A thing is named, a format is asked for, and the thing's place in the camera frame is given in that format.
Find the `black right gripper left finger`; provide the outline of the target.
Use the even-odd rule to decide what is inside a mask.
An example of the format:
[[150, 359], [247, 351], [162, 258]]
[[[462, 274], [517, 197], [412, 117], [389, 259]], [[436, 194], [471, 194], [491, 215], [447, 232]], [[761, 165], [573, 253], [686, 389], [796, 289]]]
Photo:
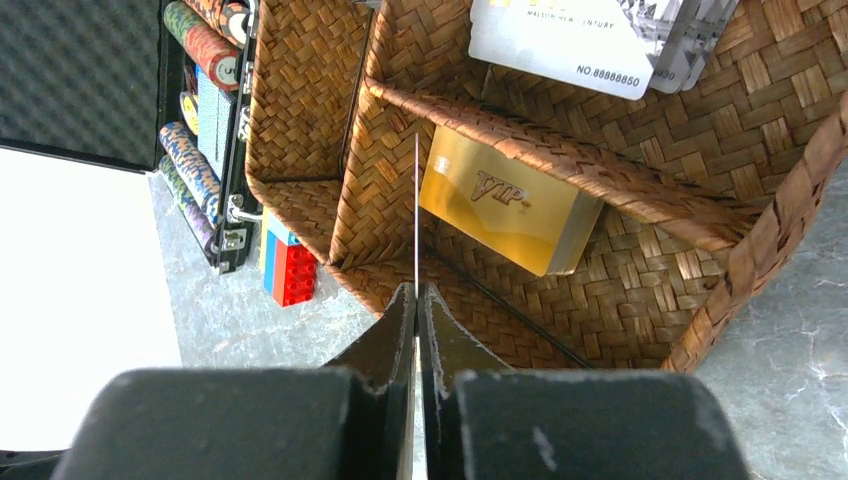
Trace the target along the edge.
[[408, 479], [416, 291], [318, 368], [136, 369], [98, 394], [57, 479]]

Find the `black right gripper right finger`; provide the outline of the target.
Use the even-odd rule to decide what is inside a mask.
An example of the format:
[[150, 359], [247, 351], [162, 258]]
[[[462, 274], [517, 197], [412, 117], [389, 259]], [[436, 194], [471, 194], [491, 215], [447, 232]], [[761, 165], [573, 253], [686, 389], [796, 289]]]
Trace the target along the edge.
[[421, 286], [432, 479], [745, 479], [712, 392], [660, 370], [515, 370]]

